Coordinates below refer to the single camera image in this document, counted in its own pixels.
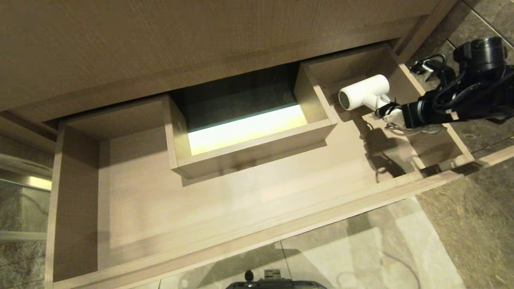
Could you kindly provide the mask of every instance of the white hair dryer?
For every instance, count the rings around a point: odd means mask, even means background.
[[[383,75],[375,75],[362,81],[343,87],[339,91],[339,103],[351,111],[365,105],[375,111],[391,102],[386,95],[389,92],[389,81]]]

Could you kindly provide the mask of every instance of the wooden drawer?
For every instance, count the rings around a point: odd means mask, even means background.
[[[457,178],[445,170],[473,157],[451,127],[399,137],[370,111],[334,103],[342,86],[374,74],[389,79],[398,102],[423,94],[385,45],[305,62],[295,95],[306,125],[197,156],[166,96],[63,123],[46,285],[143,284]],[[228,173],[235,163],[247,168]]]

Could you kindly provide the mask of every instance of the black device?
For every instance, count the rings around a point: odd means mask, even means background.
[[[392,106],[400,107],[407,129],[471,119],[503,123],[514,116],[514,66],[505,62],[507,50],[500,37],[467,42],[453,52],[453,58],[459,64],[458,76],[446,65],[444,55],[417,61],[410,70],[419,75],[433,73],[439,86],[416,102],[387,105],[377,115],[383,117]]]
[[[248,270],[245,273],[246,282],[235,282],[227,289],[326,289],[323,285],[314,281],[293,281],[281,278],[280,270],[271,269],[264,271],[264,279],[253,281],[253,272]]]

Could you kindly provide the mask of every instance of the open drawer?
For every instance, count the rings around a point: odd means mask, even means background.
[[[438,179],[423,168],[473,160],[450,127],[399,137],[370,111],[334,103],[341,87],[374,74],[398,102],[423,93],[384,45],[302,63],[295,95],[306,125],[198,158],[167,96],[63,122],[46,286],[144,284],[428,190]],[[226,171],[240,160],[245,169]]]

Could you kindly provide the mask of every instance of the drawer light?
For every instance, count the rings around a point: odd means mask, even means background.
[[[307,125],[307,120],[298,104],[216,125],[188,134],[191,154],[213,151],[302,125]]]

